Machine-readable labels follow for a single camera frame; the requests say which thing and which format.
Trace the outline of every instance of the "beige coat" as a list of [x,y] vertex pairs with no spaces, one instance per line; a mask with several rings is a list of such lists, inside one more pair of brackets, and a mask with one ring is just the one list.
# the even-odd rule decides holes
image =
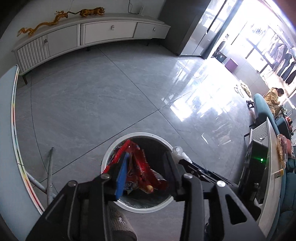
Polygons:
[[263,97],[264,97],[266,103],[268,104],[269,109],[271,110],[272,114],[274,115],[275,109],[278,109],[278,104],[279,104],[278,103],[279,96],[278,96],[276,88],[271,88],[267,92],[267,94],[265,94]]

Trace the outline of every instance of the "cabinet drawer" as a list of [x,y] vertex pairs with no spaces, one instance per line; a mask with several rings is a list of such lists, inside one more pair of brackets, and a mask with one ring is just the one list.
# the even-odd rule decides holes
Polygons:
[[84,43],[88,44],[108,39],[132,38],[136,24],[136,22],[119,21],[86,24]]
[[50,56],[75,48],[76,32],[76,25],[73,25],[47,34]]
[[17,50],[23,71],[49,57],[47,35],[39,37]]
[[170,27],[150,24],[150,23],[137,23],[134,38],[144,39],[165,39]]

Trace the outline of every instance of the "round trash bin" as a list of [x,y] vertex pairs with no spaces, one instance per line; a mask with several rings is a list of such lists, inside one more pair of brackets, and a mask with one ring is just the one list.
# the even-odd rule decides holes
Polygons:
[[[101,173],[105,170],[112,159],[112,155],[127,139],[132,140],[144,150],[150,167],[165,178],[165,171],[162,164],[162,156],[166,151],[172,151],[173,147],[161,137],[146,133],[130,133],[117,139],[108,148],[101,165]],[[133,213],[152,213],[167,206],[173,197],[165,191],[154,190],[147,194],[140,189],[132,191],[129,195],[124,194],[115,202],[121,208]]]

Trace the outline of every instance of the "cable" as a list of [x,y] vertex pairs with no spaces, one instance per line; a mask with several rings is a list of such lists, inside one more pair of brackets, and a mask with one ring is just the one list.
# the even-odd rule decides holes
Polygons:
[[131,12],[131,10],[129,10],[129,5],[131,5],[131,10],[132,10],[133,9],[133,5],[131,4],[131,0],[129,0],[129,2],[128,2],[128,13],[137,14],[137,13]]

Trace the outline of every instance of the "wall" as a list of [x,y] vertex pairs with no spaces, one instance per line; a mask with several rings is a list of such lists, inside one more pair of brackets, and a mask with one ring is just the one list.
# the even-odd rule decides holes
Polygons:
[[163,46],[180,55],[211,0],[168,0],[159,19],[171,26]]
[[[3,36],[0,38],[0,76],[2,76],[12,65],[16,64],[16,59],[11,50],[15,42],[22,37],[17,37],[17,32],[22,27],[35,28],[41,22],[52,21],[55,11],[78,12],[81,9],[93,9],[104,7],[106,13],[127,13],[129,0],[32,0],[15,16],[11,21]],[[132,12],[139,12],[144,5],[144,15],[158,18],[165,0],[131,0],[133,4]]]

